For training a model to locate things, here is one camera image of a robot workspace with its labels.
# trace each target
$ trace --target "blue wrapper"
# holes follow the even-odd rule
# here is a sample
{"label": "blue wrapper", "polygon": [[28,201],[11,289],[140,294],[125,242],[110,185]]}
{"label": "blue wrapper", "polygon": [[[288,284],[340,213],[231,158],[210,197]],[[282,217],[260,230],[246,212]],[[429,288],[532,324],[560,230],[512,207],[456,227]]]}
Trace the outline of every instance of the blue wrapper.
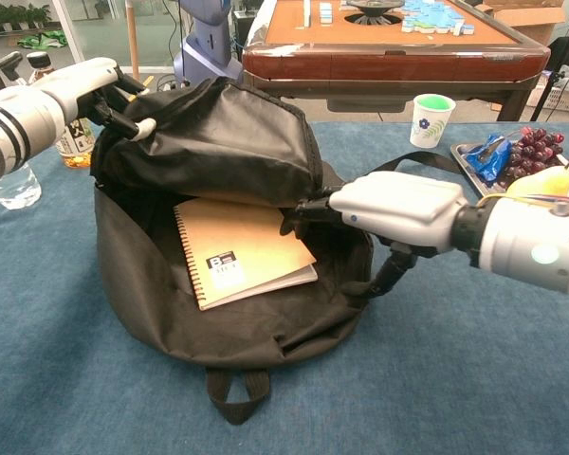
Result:
{"label": "blue wrapper", "polygon": [[512,143],[502,139],[500,135],[489,135],[485,144],[466,155],[466,161],[474,172],[488,183],[497,179],[510,157]]}

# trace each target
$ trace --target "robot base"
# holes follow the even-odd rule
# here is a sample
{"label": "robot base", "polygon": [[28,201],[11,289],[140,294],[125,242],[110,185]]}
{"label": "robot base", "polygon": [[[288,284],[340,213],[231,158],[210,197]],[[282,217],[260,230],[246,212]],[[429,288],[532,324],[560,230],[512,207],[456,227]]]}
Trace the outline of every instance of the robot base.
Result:
{"label": "robot base", "polygon": [[205,79],[214,79],[219,76],[225,76],[238,82],[242,81],[243,66],[240,62],[230,59],[228,65],[223,66],[203,55],[197,41],[190,38],[186,39],[183,51],[174,58],[174,73],[179,82],[185,79],[192,85],[197,85]]}

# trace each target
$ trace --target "white paper cup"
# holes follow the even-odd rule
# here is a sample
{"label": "white paper cup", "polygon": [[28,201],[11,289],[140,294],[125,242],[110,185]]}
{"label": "white paper cup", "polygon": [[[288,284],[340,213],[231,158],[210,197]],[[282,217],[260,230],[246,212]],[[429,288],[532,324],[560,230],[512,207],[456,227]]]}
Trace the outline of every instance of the white paper cup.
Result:
{"label": "white paper cup", "polygon": [[413,124],[409,141],[421,149],[433,149],[438,145],[449,117],[455,109],[451,98],[426,93],[413,99]]}

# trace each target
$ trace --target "brown notebook cover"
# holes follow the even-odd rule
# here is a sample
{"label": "brown notebook cover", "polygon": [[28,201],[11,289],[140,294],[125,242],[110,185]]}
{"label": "brown notebook cover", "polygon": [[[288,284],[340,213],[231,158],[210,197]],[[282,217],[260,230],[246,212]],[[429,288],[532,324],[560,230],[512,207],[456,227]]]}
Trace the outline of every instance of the brown notebook cover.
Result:
{"label": "brown notebook cover", "polygon": [[318,278],[278,209],[197,198],[174,212],[201,310]]}

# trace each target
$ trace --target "bottle label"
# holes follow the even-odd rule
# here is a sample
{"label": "bottle label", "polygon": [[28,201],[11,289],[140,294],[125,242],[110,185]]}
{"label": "bottle label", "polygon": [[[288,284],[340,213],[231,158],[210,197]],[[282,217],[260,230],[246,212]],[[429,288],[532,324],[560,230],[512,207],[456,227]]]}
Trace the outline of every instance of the bottle label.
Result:
{"label": "bottle label", "polygon": [[90,153],[95,145],[95,137],[86,118],[72,121],[65,128],[65,134],[59,141],[61,156],[73,157]]}

